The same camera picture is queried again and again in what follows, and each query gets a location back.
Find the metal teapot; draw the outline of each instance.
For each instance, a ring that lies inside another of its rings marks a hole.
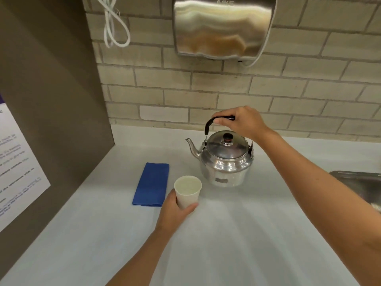
[[[221,117],[235,119],[233,115]],[[186,141],[190,152],[200,161],[202,174],[211,184],[220,187],[239,186],[253,163],[253,142],[249,146],[244,137],[230,130],[218,131],[207,139],[209,127],[215,118],[205,125],[205,141],[199,151],[190,138]]]

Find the blue cloth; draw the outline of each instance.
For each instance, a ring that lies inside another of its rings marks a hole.
[[[168,174],[169,164],[146,163],[132,204],[161,207],[165,199]]]

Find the tile wall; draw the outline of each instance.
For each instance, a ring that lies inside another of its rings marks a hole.
[[[171,0],[118,0],[131,45],[111,49],[102,7],[83,2],[112,124],[202,130],[214,112],[250,105],[283,136],[381,142],[381,0],[279,0],[248,69],[177,56]]]

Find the cup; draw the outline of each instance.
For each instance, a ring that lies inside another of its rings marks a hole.
[[[185,209],[190,204],[198,201],[198,196],[202,188],[199,178],[186,175],[178,178],[174,182],[177,204],[181,209]]]

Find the black handle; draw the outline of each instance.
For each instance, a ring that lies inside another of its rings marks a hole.
[[[220,118],[220,117],[223,117],[223,118],[226,118],[226,119],[230,119],[230,120],[235,120],[236,119],[236,117],[234,115],[212,117],[210,120],[208,120],[207,124],[205,125],[205,135],[209,134],[209,126],[213,123],[213,120],[215,120],[216,118]]]

